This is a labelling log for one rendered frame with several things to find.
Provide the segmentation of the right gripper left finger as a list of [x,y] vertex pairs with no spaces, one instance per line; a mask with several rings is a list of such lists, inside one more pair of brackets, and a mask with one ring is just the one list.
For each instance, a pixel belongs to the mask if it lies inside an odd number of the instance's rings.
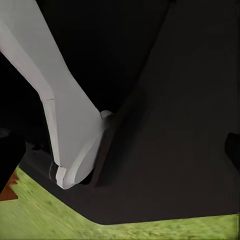
[[0,192],[2,192],[25,152],[26,144],[21,133],[0,139]]

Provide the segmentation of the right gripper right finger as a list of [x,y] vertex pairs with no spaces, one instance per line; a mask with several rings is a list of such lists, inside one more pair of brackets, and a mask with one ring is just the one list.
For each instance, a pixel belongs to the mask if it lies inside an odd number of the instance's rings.
[[237,133],[229,133],[227,135],[224,151],[229,159],[235,165],[240,173],[240,135]]

